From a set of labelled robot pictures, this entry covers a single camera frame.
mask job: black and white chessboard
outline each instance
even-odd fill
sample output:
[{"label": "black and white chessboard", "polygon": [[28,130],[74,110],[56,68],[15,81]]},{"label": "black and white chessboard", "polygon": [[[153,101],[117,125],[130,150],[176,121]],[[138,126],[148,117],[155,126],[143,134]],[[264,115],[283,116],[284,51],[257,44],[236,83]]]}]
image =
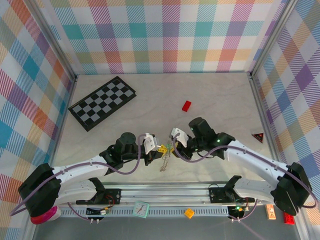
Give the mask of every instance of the black and white chessboard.
[{"label": "black and white chessboard", "polygon": [[136,91],[116,76],[69,107],[69,111],[88,132],[134,97]]}]

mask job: clock face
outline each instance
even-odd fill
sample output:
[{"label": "clock face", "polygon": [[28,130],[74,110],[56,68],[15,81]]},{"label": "clock face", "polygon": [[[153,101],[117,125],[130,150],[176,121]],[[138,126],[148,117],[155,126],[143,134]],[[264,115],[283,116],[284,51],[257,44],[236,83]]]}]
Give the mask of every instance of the clock face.
[{"label": "clock face", "polygon": [[141,218],[146,218],[149,212],[149,204],[137,201],[135,202],[134,209],[133,209],[133,215]]}]

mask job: red block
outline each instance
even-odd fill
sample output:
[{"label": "red block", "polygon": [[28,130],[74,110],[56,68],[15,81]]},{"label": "red block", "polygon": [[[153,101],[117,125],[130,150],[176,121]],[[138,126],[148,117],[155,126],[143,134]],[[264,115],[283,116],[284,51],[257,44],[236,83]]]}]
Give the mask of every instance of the red block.
[{"label": "red block", "polygon": [[295,224],[294,216],[291,216],[288,213],[284,212],[283,218],[284,218],[284,223],[285,224],[290,224],[290,225],[294,225]]},{"label": "red block", "polygon": [[182,107],[182,111],[188,112],[188,109],[190,108],[191,102],[186,101],[185,104]]}]

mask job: plaid fabric backdrop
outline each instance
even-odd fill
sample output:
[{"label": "plaid fabric backdrop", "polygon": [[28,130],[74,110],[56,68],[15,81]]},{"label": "plaid fabric backdrop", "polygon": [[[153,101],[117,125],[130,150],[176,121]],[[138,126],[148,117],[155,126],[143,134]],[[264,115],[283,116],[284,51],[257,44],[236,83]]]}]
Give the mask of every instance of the plaid fabric backdrop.
[{"label": "plaid fabric backdrop", "polygon": [[23,0],[0,1],[0,240],[16,240],[18,187],[48,162],[72,86]]},{"label": "plaid fabric backdrop", "polygon": [[[284,162],[300,162],[320,199],[320,1],[300,0],[256,83]],[[308,210],[320,225],[319,209]]]},{"label": "plaid fabric backdrop", "polygon": [[248,71],[287,0],[37,0],[79,74]]}]

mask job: white floor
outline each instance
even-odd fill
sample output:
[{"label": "white floor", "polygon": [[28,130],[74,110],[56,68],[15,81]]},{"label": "white floor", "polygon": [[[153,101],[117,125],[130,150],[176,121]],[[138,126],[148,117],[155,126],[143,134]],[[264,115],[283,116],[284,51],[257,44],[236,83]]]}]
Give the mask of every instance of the white floor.
[{"label": "white floor", "polygon": [[[115,75],[82,75],[79,77],[72,104],[93,92]],[[246,73],[179,73],[179,74],[124,74],[119,75],[134,90],[133,100],[86,132],[68,113],[55,166],[78,163],[98,155],[124,132],[136,136],[155,134],[166,144],[173,127],[192,135],[188,123],[203,117],[217,132],[234,136],[247,147],[270,157],[268,144],[251,136],[262,130],[257,107]],[[185,101],[191,101],[188,112],[182,111]],[[199,182],[227,181],[233,175],[257,179],[254,173],[220,158],[186,163],[171,157],[165,171],[164,161],[155,160],[148,167],[141,161],[131,175],[117,173],[101,177],[103,182]],[[121,170],[130,171],[136,161]]]}]

